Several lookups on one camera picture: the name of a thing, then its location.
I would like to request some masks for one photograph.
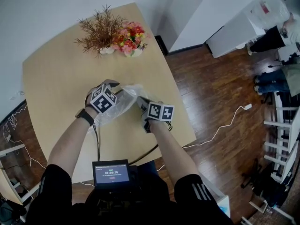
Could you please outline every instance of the small monitor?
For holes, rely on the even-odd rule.
[[[95,188],[113,190],[130,186],[128,160],[93,162]]]

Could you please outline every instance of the flower arrangement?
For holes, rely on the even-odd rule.
[[[122,28],[124,18],[114,17],[110,6],[103,6],[103,13],[96,11],[93,19],[79,20],[79,26],[87,33],[82,39],[76,39],[77,44],[83,45],[83,52],[92,50],[100,55],[102,49],[109,48]]]
[[[144,50],[147,46],[143,40],[146,36],[144,29],[138,22],[124,22],[118,35],[115,37],[113,48],[123,52],[126,56],[131,57],[137,49]]]

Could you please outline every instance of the white cable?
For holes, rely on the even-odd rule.
[[[13,140],[11,140],[11,139],[10,139],[10,141],[11,141],[11,142],[13,142],[13,143],[23,143],[23,141],[22,141],[22,140],[13,141]],[[28,156],[29,156],[29,158],[30,158],[30,163],[29,163],[29,166],[31,167],[31,161],[32,161],[32,160],[33,160],[33,161],[35,161],[35,162],[37,162],[38,164],[40,164],[40,163],[39,163],[39,161],[37,161],[37,160],[33,159],[33,158],[32,158],[32,157],[29,155],[29,152],[28,152],[28,150],[27,150],[27,148],[26,148],[25,144],[24,144],[24,148],[26,149],[26,151],[27,151],[27,153],[28,153]]]
[[[190,145],[190,146],[187,146],[187,147],[183,147],[183,149],[191,148],[191,147],[194,147],[194,146],[202,146],[202,145],[205,144],[205,143],[211,142],[211,141],[215,138],[215,136],[217,135],[217,133],[218,133],[218,131],[220,130],[220,128],[229,127],[229,126],[231,126],[231,125],[233,124],[233,120],[234,120],[234,118],[235,118],[235,115],[236,115],[236,113],[238,112],[238,110],[239,110],[240,108],[242,108],[242,109],[244,109],[244,110],[247,110],[247,109],[245,109],[243,106],[239,106],[238,109],[235,111],[235,113],[234,113],[234,115],[233,115],[233,118],[232,118],[232,120],[231,120],[231,123],[228,124],[228,125],[220,126],[220,127],[217,129],[217,131],[216,131],[216,133],[214,134],[214,136],[212,137],[212,139],[210,139],[210,140],[208,140],[208,141],[206,141],[206,142],[203,142],[203,143],[201,143],[201,144],[194,144],[194,145]]]
[[[239,106],[238,109],[235,110],[235,113],[234,113],[234,115],[233,115],[233,118],[232,118],[232,120],[231,120],[231,123],[228,124],[228,125],[220,126],[220,127],[217,129],[217,131],[216,131],[216,133],[214,134],[214,136],[212,137],[212,139],[210,139],[210,140],[208,140],[208,141],[206,141],[206,142],[203,142],[203,143],[201,143],[201,144],[194,144],[194,145],[190,145],[190,146],[187,146],[187,147],[183,147],[183,149],[191,148],[191,147],[194,147],[194,146],[202,146],[202,145],[205,144],[205,143],[211,142],[211,141],[215,138],[215,136],[217,135],[217,133],[218,133],[218,131],[220,130],[220,128],[225,128],[225,127],[229,127],[229,126],[232,125],[233,120],[234,120],[234,118],[235,118],[235,115],[236,115],[236,113],[238,112],[238,110],[239,110],[240,108],[242,108],[242,109],[244,109],[244,110],[248,110],[248,109],[251,108],[251,107],[252,107],[251,104],[248,104],[248,105],[245,106],[245,107]]]
[[[15,118],[15,116],[22,112],[22,111],[25,111],[27,108],[27,105],[23,108],[23,109],[20,109],[20,111],[16,112],[16,113],[13,113],[11,116],[9,116],[9,118],[7,119],[7,122],[3,125],[3,137],[4,139],[6,140],[6,137],[4,135],[5,133],[5,128],[8,132],[10,132],[9,130],[9,127],[8,127],[8,122],[10,123],[10,125],[12,126],[13,130],[15,130],[15,127],[17,126],[18,124],[18,120]]]
[[[157,171],[159,171],[160,169],[162,169],[163,167],[165,166],[165,164],[164,165],[162,165]]]
[[[87,185],[87,186],[93,186],[93,187],[95,187],[95,186],[92,185],[92,184],[86,184],[86,183],[83,183],[83,182],[80,182],[80,183],[82,183],[82,184],[84,184],[84,185]]]

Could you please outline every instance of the sneaker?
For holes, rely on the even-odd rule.
[[[258,89],[259,89],[259,86],[254,86],[254,91],[257,92],[257,94],[258,94],[259,96],[261,96],[263,93],[262,93],[262,92],[259,92]]]
[[[251,47],[250,43],[247,43],[247,44],[246,44],[247,52],[248,52],[249,56],[252,56],[252,54],[253,54],[253,53],[256,53],[256,52],[251,51],[251,50],[250,50],[250,47]]]
[[[254,77],[254,83],[255,83],[255,84],[258,84],[258,83],[259,83],[259,80],[258,80],[258,76],[257,76],[257,75]]]

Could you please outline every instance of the black pants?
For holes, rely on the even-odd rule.
[[[283,42],[280,33],[278,31],[277,26],[269,29],[261,39],[259,39],[256,43],[254,43],[250,50],[252,52],[264,52],[270,49],[276,49],[280,47],[284,47],[285,43]]]

